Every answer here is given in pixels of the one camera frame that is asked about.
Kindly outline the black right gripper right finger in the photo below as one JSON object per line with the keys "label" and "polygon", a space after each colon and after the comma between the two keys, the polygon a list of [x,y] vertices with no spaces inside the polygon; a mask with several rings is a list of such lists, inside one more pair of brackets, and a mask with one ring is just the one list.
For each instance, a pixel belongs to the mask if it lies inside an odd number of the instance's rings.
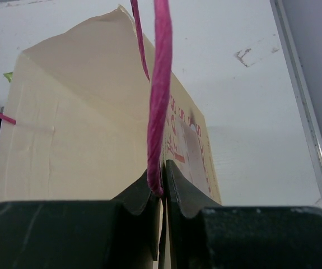
{"label": "black right gripper right finger", "polygon": [[172,268],[322,268],[322,209],[221,206],[165,165]]}

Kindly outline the cream pink paper cake bag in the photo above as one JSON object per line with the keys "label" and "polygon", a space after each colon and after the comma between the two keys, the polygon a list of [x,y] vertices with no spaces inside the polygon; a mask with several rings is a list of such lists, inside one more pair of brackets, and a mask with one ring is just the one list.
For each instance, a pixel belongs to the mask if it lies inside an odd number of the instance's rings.
{"label": "cream pink paper cake bag", "polygon": [[19,55],[0,115],[0,202],[110,200],[145,175],[172,268],[166,162],[221,199],[205,118],[172,72],[170,4],[154,2],[154,42],[131,6]]}

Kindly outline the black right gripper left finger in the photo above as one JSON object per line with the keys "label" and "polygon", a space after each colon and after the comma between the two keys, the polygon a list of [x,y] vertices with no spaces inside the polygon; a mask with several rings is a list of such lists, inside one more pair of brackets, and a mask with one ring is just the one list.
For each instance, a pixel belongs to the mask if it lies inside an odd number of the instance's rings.
{"label": "black right gripper left finger", "polygon": [[145,175],[110,200],[0,202],[0,268],[163,268]]}

